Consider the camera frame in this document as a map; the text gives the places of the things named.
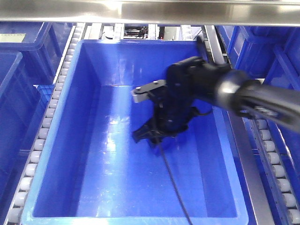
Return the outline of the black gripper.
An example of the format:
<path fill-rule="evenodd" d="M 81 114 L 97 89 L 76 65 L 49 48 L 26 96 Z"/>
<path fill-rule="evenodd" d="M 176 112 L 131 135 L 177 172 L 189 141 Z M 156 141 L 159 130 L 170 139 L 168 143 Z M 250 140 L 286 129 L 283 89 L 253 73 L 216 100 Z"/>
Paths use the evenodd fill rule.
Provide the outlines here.
<path fill-rule="evenodd" d="M 212 113 L 200 112 L 197 107 L 187 107 L 177 112 L 167 114 L 166 110 L 154 107 L 153 116 L 148 119 L 139 129 L 132 132 L 135 143 L 146 139 L 151 147 L 155 147 L 166 137 L 176 137 L 188 129 L 188 123 L 198 116 L 206 116 Z"/>

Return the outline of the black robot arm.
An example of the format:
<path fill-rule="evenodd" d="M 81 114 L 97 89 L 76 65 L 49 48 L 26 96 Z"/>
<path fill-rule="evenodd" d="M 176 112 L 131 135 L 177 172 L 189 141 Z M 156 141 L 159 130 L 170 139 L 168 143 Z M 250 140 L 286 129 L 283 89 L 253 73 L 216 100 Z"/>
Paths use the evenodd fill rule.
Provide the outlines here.
<path fill-rule="evenodd" d="M 132 90 L 136 103 L 153 102 L 153 115 L 132 133 L 158 145 L 166 137 L 176 137 L 202 113 L 195 100 L 253 118 L 261 116 L 294 132 L 300 130 L 300 93 L 260 83 L 229 64 L 217 64 L 192 56 L 167 67 L 165 78 Z"/>

